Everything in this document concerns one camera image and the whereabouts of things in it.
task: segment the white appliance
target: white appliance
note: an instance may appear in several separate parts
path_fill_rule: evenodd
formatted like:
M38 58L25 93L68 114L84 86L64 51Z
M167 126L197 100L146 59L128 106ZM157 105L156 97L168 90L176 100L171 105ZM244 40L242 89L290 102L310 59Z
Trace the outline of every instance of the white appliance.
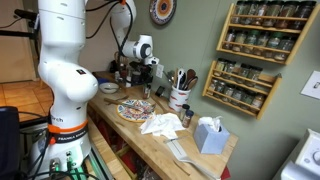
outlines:
M320 133L307 129L274 180L320 179Z

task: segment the shelf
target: shelf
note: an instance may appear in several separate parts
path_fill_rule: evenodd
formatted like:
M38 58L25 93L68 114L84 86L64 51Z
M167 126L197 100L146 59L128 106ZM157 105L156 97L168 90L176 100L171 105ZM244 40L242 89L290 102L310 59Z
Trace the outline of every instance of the shelf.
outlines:
M248 79L248 78L244 78L244 77L238 76L237 73L239 71L239 67L235 67L232 73L226 73L224 71L219 71L219 70L215 69L216 63L217 63L217 61L213 61L212 64L211 64L210 71L209 71L208 76L207 76L206 84L205 84L205 87L204 87L203 92L202 92L202 96L209 97L210 99L216 100L216 101L218 101L218 102L220 102L222 104L225 104L227 106L231 106L231 107L233 107L233 108L235 108L235 109L237 109L237 110L239 110L241 112L244 112L246 114L254 116L258 120L261 119L261 117L262 117L263 113L265 112L270 100L272 99L272 96L274 95L276 89L278 88L280 81L282 80L281 74L278 74L275 77L269 76L269 75L266 75L266 74L260 74L258 80L254 81L254 80L251 80L251 79ZM228 74L228 75L231 76L231 79L224 79L221 76L215 76L214 72L221 72L221 73ZM234 79L236 79L236 78L240 78L240 79L243 79L245 81L254 82L256 85L254 87L249 87L249 86L246 86L245 84L238 84L236 81L234 81ZM247 90L251 90L251 91L254 91L254 92L257 92L257 93L261 93L261 94L265 95L265 97L266 97L265 101L262 104L261 108L258 109L258 108L254 107L254 106L251 106L250 104L246 104L246 103L244 103L242 101L239 101L239 100L234 99L232 97L229 97L229 96L226 96L224 94L221 94L221 93L213 90L212 88L210 88L210 84L211 84L211 80L212 79L216 79L216 80L219 80L219 81L224 81L224 82L226 82L228 84L233 84L233 85L236 85L238 87L242 87L242 88L247 89ZM217 98L217 97L213 96L213 94L218 94L219 96L227 97L227 98L231 99L232 101L235 101L235 102L237 102L239 104L243 104L243 105L249 107L249 109L253 109L255 112L251 112L249 110L242 109L241 107L233 105L230 102L225 102L225 101L221 100L220 98Z
M292 62L296 52L298 51L302 41L304 40L307 32L309 31L313 21L315 20L319 10L320 10L320 5L316 5L310 15L309 18L295 18L295 17L272 17L272 16L252 16L252 15L233 15L233 11L235 9L235 4L231 4L230 8L229 8L229 12L227 15L227 18L225 20L223 29L222 29L222 33L217 45L216 50L217 51L222 51L222 52L226 52L226 53L231 53L231 54L236 54L236 55L240 55L240 56L245 56L245 57L250 57L250 58L254 58L254 59L258 59L258 60L263 60L263 61L267 61L267 62L272 62L272 63L276 63L276 64L283 64L283 65L288 65ZM279 29L279 28L275 28L275 27L263 27L263 26L255 26L255 25L243 25L243 24L233 24L230 22L232 17L251 17L251 18L261 18L261 19L274 19L274 20L287 20L287 21L306 21L306 24L303 28L303 30L293 30L293 29ZM234 52L232 50L228 50L228 49L223 49L222 45L224 43L226 43L225 41L225 37L227 35L227 32L230 28L234 28L234 29L255 29L255 30L260 30L260 31L274 31L274 32L282 32L285 34L292 34L294 36L298 36L295 45L293 46L292 50L286 51L284 53L288 54L288 57L286 60L284 61L277 61L273 58L264 58L262 56L257 56L254 54L247 54L247 53L243 53L243 52ZM240 44L242 46L248 46L248 47L258 47L259 49L265 49L265 50L272 50L273 52L281 52L278 49L271 49L271 48L264 48L264 47L260 47L260 46L251 46L251 45L244 45L244 44Z

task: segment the floor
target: floor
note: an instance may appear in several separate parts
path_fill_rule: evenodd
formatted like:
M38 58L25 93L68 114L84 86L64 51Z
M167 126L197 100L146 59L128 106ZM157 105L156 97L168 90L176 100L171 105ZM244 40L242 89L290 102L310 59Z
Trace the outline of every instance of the floor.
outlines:
M0 106L16 106L19 111L46 116L53 102L51 89L40 81L0 83ZM19 114L20 121L37 118Z

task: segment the tissue box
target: tissue box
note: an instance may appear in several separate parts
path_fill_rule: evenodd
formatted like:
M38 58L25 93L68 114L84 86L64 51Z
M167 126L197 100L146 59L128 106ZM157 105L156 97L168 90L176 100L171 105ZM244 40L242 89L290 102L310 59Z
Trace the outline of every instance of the tissue box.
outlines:
M215 132L207 124L198 125L194 132L194 140L202 154L221 154L230 133L221 125L221 131Z

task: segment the painted plate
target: painted plate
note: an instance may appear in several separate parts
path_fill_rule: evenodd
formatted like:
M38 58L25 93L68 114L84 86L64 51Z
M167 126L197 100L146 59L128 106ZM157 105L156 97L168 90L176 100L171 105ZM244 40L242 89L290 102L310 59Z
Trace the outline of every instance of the painted plate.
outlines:
M168 23L177 7L177 0L151 0L150 2L150 16L158 25Z
M119 116L127 121L132 122L144 122L149 119L153 119L155 117L155 112L152 113L144 113L143 110L146 108L146 106L150 106L151 104L147 101L143 100L126 100L123 103L134 105L136 107L141 107L140 110L128 108L122 105L117 106L117 112Z

